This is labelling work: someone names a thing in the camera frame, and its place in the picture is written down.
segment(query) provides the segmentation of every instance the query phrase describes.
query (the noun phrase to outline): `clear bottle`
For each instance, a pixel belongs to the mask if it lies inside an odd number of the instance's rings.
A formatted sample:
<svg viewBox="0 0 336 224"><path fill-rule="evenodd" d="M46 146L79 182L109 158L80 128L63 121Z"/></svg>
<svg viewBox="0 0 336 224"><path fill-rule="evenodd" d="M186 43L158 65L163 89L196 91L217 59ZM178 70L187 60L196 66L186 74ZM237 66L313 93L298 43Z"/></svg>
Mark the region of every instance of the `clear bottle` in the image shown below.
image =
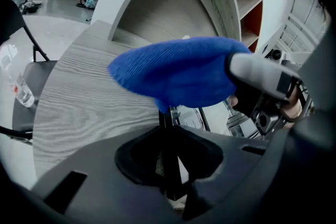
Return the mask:
<svg viewBox="0 0 336 224"><path fill-rule="evenodd" d="M35 101L32 91L25 82L21 72L12 64L8 55L1 59L2 73L7 79L11 91L15 94L16 99L25 107L30 108Z"/></svg>

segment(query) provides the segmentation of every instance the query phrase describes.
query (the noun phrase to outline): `white floor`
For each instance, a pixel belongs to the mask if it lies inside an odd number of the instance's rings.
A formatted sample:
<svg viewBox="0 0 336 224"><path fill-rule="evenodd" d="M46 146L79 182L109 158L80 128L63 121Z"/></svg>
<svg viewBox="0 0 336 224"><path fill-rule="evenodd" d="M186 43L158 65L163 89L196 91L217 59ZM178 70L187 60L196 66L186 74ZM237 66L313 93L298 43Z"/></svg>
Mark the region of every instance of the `white floor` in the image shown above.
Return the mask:
<svg viewBox="0 0 336 224"><path fill-rule="evenodd" d="M42 49L52 60L57 60L67 47L89 26L85 23L48 16L24 16L28 28ZM5 43L17 48L15 64L23 72L33 59L32 44L23 29L14 33ZM0 84L0 125L12 127L12 111L15 97L6 83ZM13 181L31 188L36 182L33 148L22 142L0 135L0 158Z"/></svg>

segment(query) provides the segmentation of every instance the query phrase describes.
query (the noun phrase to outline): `black chair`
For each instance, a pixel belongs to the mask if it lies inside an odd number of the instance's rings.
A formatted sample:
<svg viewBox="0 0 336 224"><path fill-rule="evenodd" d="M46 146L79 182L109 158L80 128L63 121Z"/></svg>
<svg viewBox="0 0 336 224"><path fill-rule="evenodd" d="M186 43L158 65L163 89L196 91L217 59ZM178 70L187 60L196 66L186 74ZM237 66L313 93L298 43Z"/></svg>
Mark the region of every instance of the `black chair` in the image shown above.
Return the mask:
<svg viewBox="0 0 336 224"><path fill-rule="evenodd" d="M27 65L23 77L35 97L35 103L32 107L27 108L15 99L12 121L13 129L11 130L0 126L0 133L18 140L28 141L33 137L34 118L39 97L57 61L49 60L47 55L43 52L29 31L17 5L11 0L7 0L5 3L6 5L3 6L4 17L0 29L0 46L8 40L13 33L20 28L24 28L26 34L33 43L34 62ZM45 61L36 62L36 52L39 52Z"/></svg>

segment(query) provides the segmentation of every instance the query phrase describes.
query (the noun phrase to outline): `blue glove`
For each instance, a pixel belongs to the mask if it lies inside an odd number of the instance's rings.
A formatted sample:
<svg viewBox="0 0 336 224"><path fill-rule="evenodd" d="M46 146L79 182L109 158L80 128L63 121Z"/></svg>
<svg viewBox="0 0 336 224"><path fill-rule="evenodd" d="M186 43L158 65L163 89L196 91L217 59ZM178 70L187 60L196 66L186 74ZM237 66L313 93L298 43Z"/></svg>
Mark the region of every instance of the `blue glove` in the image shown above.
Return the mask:
<svg viewBox="0 0 336 224"><path fill-rule="evenodd" d="M162 113L169 106L201 108L236 91L224 71L225 58L233 51L250 53L244 44L224 37L171 40L129 50L108 70L124 88L154 97Z"/></svg>

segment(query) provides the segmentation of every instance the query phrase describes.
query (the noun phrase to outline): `gray wood grain tabletop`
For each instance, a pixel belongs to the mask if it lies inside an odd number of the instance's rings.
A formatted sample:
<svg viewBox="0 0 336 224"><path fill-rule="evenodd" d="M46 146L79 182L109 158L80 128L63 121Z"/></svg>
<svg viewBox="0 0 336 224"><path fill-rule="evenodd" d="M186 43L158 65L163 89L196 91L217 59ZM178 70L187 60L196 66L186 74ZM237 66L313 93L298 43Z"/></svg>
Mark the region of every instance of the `gray wood grain tabletop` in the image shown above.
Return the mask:
<svg viewBox="0 0 336 224"><path fill-rule="evenodd" d="M159 123L153 99L125 90L109 76L108 64L130 49L100 38L109 27L92 24L48 78L34 123L38 178L87 144Z"/></svg>

